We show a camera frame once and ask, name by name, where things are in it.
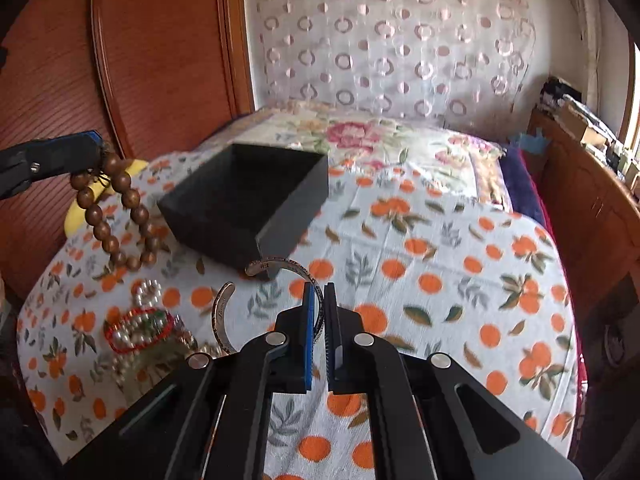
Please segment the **black jewelry box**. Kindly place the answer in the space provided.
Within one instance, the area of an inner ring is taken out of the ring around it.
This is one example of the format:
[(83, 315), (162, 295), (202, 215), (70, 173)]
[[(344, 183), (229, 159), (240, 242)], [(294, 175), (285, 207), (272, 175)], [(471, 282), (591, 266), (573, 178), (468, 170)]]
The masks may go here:
[(329, 195), (325, 154), (233, 143), (158, 203), (178, 242), (242, 271), (294, 252)]

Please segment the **wooden headboard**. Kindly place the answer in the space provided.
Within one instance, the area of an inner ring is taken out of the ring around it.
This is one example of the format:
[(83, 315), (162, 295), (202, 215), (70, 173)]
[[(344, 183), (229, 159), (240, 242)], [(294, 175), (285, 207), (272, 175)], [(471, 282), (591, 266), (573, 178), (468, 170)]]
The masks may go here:
[(244, 0), (1, 0), (1, 144), (189, 151), (254, 108)]

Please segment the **dark blue blanket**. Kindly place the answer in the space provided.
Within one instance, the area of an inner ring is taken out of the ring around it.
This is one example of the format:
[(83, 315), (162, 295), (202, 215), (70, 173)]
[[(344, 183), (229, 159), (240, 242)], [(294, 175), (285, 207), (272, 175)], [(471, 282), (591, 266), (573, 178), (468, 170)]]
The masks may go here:
[(513, 210), (532, 218), (547, 229), (544, 204), (539, 197), (536, 184), (526, 168), (522, 151), (516, 146), (507, 145), (499, 162)]

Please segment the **floral quilt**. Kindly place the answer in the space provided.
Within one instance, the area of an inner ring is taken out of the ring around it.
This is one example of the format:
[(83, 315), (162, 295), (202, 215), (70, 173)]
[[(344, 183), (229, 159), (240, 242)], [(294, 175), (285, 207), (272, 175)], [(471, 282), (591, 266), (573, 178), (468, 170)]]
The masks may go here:
[(233, 141), (325, 154), (332, 166), (360, 176), (405, 170), (436, 190), (513, 209), (500, 167), (504, 148), (417, 120), (288, 100), (222, 127), (198, 149)]

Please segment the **wooden side cabinet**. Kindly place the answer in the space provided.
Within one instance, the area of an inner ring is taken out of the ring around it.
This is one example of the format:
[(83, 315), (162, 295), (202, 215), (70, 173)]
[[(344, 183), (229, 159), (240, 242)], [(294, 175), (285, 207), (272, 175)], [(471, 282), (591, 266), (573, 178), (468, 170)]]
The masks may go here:
[(538, 192), (550, 217), (578, 318), (639, 271), (639, 206), (579, 141), (542, 110), (527, 131), (550, 141)]

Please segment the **silver cuff bangle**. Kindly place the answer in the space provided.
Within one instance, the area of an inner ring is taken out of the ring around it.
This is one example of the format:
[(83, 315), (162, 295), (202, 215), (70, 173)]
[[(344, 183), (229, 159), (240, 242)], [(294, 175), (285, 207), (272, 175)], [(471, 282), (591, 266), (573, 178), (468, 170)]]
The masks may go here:
[[(303, 286), (311, 284), (311, 291), (317, 305), (311, 308), (312, 340), (317, 341), (322, 335), (324, 326), (324, 295), (320, 287), (318, 278), (300, 263), (283, 257), (265, 257), (260, 260), (250, 262), (244, 269), (244, 274), (248, 278), (256, 278), (258, 275), (267, 275), (269, 271), (287, 270), (296, 274), (302, 281)], [(226, 310), (235, 292), (233, 282), (224, 283), (221, 289), (216, 292), (213, 300), (212, 310), (210, 310), (210, 325), (212, 326), (215, 338), (214, 349), (218, 356), (230, 356), (238, 352), (231, 343), (224, 321), (226, 320)], [(277, 283), (273, 285), (260, 285), (258, 292), (255, 292), (247, 301), (247, 311), (249, 316), (265, 314), (267, 310), (272, 310), (278, 305), (278, 298), (282, 294), (282, 289)]]

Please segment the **clutter on cabinet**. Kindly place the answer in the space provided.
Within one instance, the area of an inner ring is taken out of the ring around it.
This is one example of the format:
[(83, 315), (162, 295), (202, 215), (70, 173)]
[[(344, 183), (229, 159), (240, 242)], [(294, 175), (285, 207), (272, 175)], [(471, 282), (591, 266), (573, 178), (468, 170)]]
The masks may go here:
[(605, 162), (631, 193), (639, 195), (639, 162), (614, 132), (582, 102), (564, 80), (550, 76), (542, 85), (539, 107), (601, 162)]

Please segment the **sheer circle pattern curtain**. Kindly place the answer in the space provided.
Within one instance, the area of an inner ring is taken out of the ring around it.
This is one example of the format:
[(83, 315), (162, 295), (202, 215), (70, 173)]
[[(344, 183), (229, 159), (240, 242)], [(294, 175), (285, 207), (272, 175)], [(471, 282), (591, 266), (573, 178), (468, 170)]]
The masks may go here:
[(550, 72), (537, 0), (244, 0), (258, 105), (322, 102), (493, 134)]

